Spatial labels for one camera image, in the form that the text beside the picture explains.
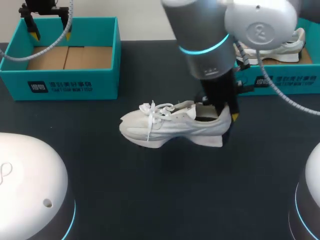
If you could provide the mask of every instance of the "cyan led ring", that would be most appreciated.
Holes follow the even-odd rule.
[[[300,212],[299,212],[299,209],[298,209],[298,203],[297,203],[297,190],[298,190],[298,186],[299,186],[299,184],[296,186],[295,196],[294,196],[296,212],[298,213],[298,216],[299,216],[299,218],[300,218],[300,221],[302,222],[303,226],[304,226],[305,229],[308,231],[308,233],[309,233],[315,240],[319,240],[319,239],[311,232],[311,230],[307,227],[307,225],[305,224],[304,220],[302,219],[302,217],[301,217],[301,215],[300,215]]]
[[[70,226],[69,226],[68,230],[66,231],[64,237],[61,240],[65,240],[67,238],[70,230],[72,229],[72,226],[74,224],[75,218],[76,218],[76,201],[74,201],[74,212],[73,212],[72,221],[71,221]]]
[[[218,44],[208,48],[208,49],[205,49],[205,50],[201,50],[201,51],[190,51],[190,50],[186,50],[184,48],[182,48],[181,46],[179,46],[179,49],[185,53],[185,54],[188,54],[188,55],[201,55],[201,54],[207,54],[215,49],[217,49],[218,47],[220,47],[229,37],[229,34],[227,36],[225,36],[225,38],[219,42]]]

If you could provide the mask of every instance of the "cardboard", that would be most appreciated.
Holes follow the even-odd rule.
[[[35,47],[32,54],[37,54],[47,47]],[[29,61],[27,70],[63,70],[67,57],[68,47],[57,46],[46,54]]]
[[[85,46],[82,69],[109,69],[112,62],[112,47]]]
[[[70,47],[64,69],[110,69],[112,47]]]
[[[64,69],[82,69],[84,47],[69,47]]]
[[[35,47],[33,54],[46,47]],[[29,61],[27,70],[79,70],[110,69],[112,47],[67,47],[58,46],[48,53]]]

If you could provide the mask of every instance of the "logo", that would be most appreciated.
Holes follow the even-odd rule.
[[[265,26],[263,24],[258,24],[255,26],[255,35],[262,41],[266,41],[266,32],[264,31]]]
[[[4,177],[11,174],[12,169],[13,167],[9,162],[5,162],[0,165],[0,185],[4,182]]]
[[[246,36],[253,44],[265,45],[275,39],[275,30],[265,22],[255,22],[246,29]]]
[[[28,81],[31,92],[34,94],[45,94],[48,92],[47,86],[44,81]]]
[[[268,80],[264,78],[264,76],[257,76],[254,82],[255,88],[268,88],[269,83]]]

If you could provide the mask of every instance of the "white dome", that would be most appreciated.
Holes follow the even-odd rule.
[[[66,167],[36,138],[0,133],[0,239],[25,240],[57,214],[68,187]]]
[[[305,167],[306,184],[320,208],[320,144],[312,151]]]

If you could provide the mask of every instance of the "black table surface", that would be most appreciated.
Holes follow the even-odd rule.
[[[252,96],[239,98],[223,148],[173,139],[145,149],[119,133],[120,117],[140,104],[176,104],[200,89],[174,41],[124,41],[117,100],[15,102],[1,81],[0,132],[59,153],[80,240],[290,240],[288,210],[320,142],[319,117],[277,96]],[[320,110],[319,95],[292,98]]]

